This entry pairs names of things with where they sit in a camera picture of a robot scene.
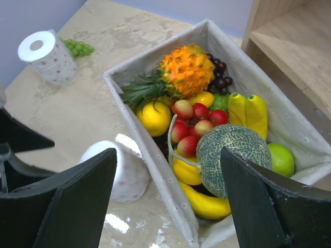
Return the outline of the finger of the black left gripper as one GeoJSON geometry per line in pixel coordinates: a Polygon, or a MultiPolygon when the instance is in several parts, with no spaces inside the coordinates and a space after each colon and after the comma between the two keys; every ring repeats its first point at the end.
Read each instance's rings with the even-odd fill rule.
{"type": "Polygon", "coordinates": [[[26,152],[55,146],[48,137],[30,129],[1,108],[1,144],[8,143],[13,152],[26,152]]]}
{"type": "Polygon", "coordinates": [[[56,172],[28,165],[10,149],[1,149],[1,192],[10,193],[18,188],[55,175],[56,172]]]}

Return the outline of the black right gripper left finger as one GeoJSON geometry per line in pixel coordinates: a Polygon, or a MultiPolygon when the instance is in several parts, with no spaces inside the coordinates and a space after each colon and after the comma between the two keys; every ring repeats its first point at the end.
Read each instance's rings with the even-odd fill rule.
{"type": "Polygon", "coordinates": [[[1,159],[1,247],[98,247],[116,172],[108,148],[54,175],[24,165],[10,178],[1,159]]]}

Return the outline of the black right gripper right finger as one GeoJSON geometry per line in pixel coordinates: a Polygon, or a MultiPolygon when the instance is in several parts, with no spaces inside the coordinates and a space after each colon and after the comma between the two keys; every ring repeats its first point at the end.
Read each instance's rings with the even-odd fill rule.
{"type": "Polygon", "coordinates": [[[221,169],[240,247],[330,247],[330,192],[223,147],[221,169]]]}

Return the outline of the floral paper roll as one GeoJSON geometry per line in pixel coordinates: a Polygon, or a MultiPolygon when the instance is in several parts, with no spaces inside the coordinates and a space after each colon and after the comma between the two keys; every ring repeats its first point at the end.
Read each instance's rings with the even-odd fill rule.
{"type": "Polygon", "coordinates": [[[54,85],[69,82],[78,70],[73,55],[52,29],[27,36],[19,44],[17,53],[20,60],[54,85]]]}
{"type": "Polygon", "coordinates": [[[108,148],[116,149],[117,155],[117,167],[110,200],[121,203],[138,200],[146,191],[150,174],[143,160],[134,155],[129,148],[118,142],[99,141],[88,147],[82,154],[79,163],[108,148]]]}

